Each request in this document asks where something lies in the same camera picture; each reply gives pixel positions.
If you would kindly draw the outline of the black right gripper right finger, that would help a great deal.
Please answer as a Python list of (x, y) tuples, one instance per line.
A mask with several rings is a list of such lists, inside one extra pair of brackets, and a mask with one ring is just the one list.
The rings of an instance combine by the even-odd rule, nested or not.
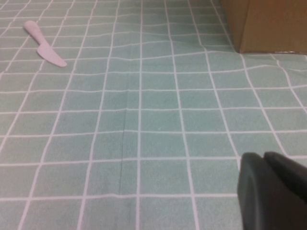
[(307, 202), (307, 168), (277, 152), (264, 153), (269, 164), (283, 184), (295, 195)]

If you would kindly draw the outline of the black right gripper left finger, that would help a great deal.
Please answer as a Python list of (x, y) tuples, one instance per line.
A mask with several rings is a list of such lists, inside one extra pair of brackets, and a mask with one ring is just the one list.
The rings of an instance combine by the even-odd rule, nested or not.
[(245, 230), (307, 228), (307, 203), (283, 184), (264, 156), (242, 155), (237, 197)]

